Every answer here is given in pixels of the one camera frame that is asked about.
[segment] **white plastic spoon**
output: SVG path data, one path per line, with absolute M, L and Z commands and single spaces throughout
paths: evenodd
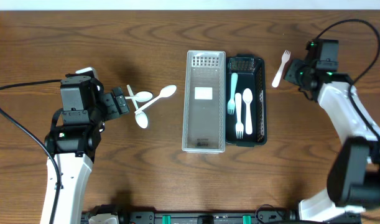
M 159 96 L 155 97 L 153 100 L 150 102 L 144 104 L 142 107 L 140 107 L 138 110 L 136 110 L 134 113 L 139 114 L 141 113 L 144 109 L 149 107 L 151 104 L 153 104 L 155 101 L 157 101 L 161 97 L 170 97 L 173 95 L 173 93 L 176 92 L 177 87 L 175 85 L 169 85 L 164 87 L 163 89 L 160 90 Z
M 246 104 L 246 115 L 245 115 L 245 133 L 252 134 L 252 116 L 251 116 L 251 102 L 253 100 L 252 91 L 250 89 L 245 89 L 242 94 L 242 99 Z
M 130 100 L 130 99 L 135 99 L 137 102 L 147 102 L 152 99 L 152 93 L 148 91 L 141 91 L 138 92 L 134 96 L 125 96 L 125 99 Z
M 137 106 L 136 100 L 134 99 L 132 88 L 130 88 L 130 85 L 127 85 L 127 91 L 129 92 L 129 95 L 132 97 L 132 101 L 134 104 L 135 109 L 139 109 Z M 140 128 L 146 128 L 148 126 L 148 118 L 147 115 L 141 111 L 141 113 L 138 113 L 134 116 L 134 119 L 136 119 L 137 124 L 140 126 Z

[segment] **plastic fork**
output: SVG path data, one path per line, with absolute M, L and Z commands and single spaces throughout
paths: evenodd
M 241 94 L 235 93 L 235 110 L 237 111 L 237 123 L 235 124 L 235 131 L 237 132 L 238 139 L 241 139 L 244 135 L 244 124 L 241 122 L 241 105 Z
M 235 93 L 235 88 L 237 87 L 237 81 L 238 81 L 238 74 L 233 73 L 231 74 L 231 94 L 230 94 L 230 99 L 227 104 L 227 113 L 230 115 L 234 114 L 235 110 L 235 102 L 234 102 L 234 93 Z
M 274 77 L 274 80 L 272 81 L 272 87 L 277 88 L 281 80 L 282 71 L 284 70 L 285 64 L 289 61 L 289 58 L 290 58 L 290 51 L 286 50 L 281 58 L 281 66 L 279 67 L 278 72 L 276 73 L 276 76 Z

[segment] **wooden table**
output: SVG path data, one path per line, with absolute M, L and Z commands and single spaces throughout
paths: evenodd
M 158 94 L 177 85 L 173 97 L 148 109 L 149 128 L 137 126 L 134 110 L 106 123 L 84 210 L 108 203 L 158 211 L 253 211 L 264 203 L 294 208 L 325 187 L 341 146 L 321 107 L 296 86 L 281 82 L 272 89 L 271 82 L 284 50 L 304 58 L 308 40 L 349 18 L 380 31 L 380 11 L 0 12 L 0 86 L 64 78 L 87 66 L 97 69 L 107 90 L 130 84 L 135 92 Z M 353 78 L 376 52 L 362 24 L 343 24 L 323 37 L 340 40 L 339 71 Z M 188 50 L 265 60 L 265 146 L 227 146 L 219 155 L 182 152 Z M 380 125 L 380 58 L 357 87 Z M 43 139 L 62 105 L 59 85 L 1 91 L 0 105 Z M 0 223 L 39 223 L 46 182 L 41 148 L 0 115 Z

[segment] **black cable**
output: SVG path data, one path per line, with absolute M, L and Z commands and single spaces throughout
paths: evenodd
M 308 95 L 307 95 L 307 92 L 306 92 L 305 90 L 303 90 L 302 87 L 299 87 L 299 88 L 297 89 L 297 91 L 303 93 L 303 95 L 304 95 L 304 97 L 306 97 L 306 99 L 308 99 L 308 100 L 310 100 L 310 101 L 313 101 L 313 100 L 314 100 L 313 96 L 311 96 L 311 97 L 308 96 Z
M 58 118 L 60 117 L 62 111 L 63 111 L 63 108 L 60 108 L 56 112 L 54 112 L 53 117 L 52 117 L 52 124 L 50 125 L 50 131 L 53 131 L 53 129 L 56 127 Z
M 18 84 L 13 84 L 13 85 L 2 86 L 0 87 L 0 90 L 5 90 L 8 88 L 14 88 L 14 87 L 19 87 L 19 86 L 40 85 L 40 84 L 60 82 L 60 81 L 61 80 L 46 80 L 46 81 L 41 81 L 41 82 L 18 83 Z M 49 222 L 50 224 L 53 224 L 55 211 L 57 209 L 58 196 L 60 195 L 60 189 L 61 189 L 61 175 L 60 175 L 60 171 L 58 169 L 57 163 L 55 162 L 54 158 L 50 155 L 50 153 L 47 151 L 46 146 L 34 134 L 32 134 L 28 129 L 23 127 L 23 125 L 18 123 L 14 118 L 12 118 L 10 115 L 4 112 L 1 108 L 0 108 L 0 113 L 5 118 L 7 118 L 10 122 L 16 125 L 19 129 L 21 129 L 23 132 L 28 134 L 38 145 L 40 145 L 40 147 L 46 153 L 47 157 L 52 161 L 52 164 L 55 169 L 56 177 L 57 177 L 57 180 L 55 183 L 55 186 L 56 186 L 55 196 L 54 196 L 53 207 L 52 207 L 52 212 L 50 214 L 50 222 Z
M 271 207 L 271 208 L 273 208 L 275 211 L 276 211 L 276 213 L 284 220 L 285 218 L 278 212 L 278 209 L 276 209 L 274 206 L 272 206 L 272 205 L 270 205 L 270 204 L 263 204 L 263 205 L 261 205 L 258 209 L 256 209 L 256 211 L 254 212 L 254 217 L 255 217 L 255 219 L 259 222 L 259 223 L 261 223 L 261 224 L 264 224 L 264 222 L 262 221 L 262 220 L 260 220 L 259 219 L 259 211 L 260 211 L 260 209 L 262 208 L 262 207 Z

